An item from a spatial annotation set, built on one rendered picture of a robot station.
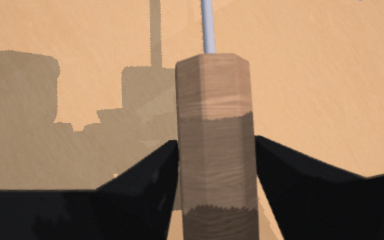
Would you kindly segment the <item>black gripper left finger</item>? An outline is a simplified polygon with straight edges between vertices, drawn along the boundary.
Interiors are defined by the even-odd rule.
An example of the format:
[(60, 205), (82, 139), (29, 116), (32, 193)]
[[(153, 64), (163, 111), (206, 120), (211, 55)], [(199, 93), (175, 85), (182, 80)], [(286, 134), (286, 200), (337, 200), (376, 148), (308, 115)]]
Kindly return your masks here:
[(0, 240), (167, 240), (178, 183), (169, 140), (95, 190), (0, 190)]

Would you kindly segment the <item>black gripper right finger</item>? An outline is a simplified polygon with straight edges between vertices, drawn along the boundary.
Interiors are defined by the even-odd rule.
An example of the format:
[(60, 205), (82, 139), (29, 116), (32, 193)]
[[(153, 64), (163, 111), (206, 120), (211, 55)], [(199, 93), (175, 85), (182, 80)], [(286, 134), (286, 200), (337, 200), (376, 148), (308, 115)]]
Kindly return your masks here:
[(363, 177), (254, 140), (257, 176), (283, 240), (384, 240), (384, 174)]

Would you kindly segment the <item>brown wooden tool handle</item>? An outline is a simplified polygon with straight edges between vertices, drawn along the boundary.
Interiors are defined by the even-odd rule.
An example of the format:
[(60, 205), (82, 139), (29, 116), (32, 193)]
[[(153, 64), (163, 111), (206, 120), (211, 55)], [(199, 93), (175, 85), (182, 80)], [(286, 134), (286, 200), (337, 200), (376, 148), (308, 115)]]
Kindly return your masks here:
[(204, 54), (175, 63), (183, 240), (259, 240), (249, 62), (216, 53), (201, 9)]

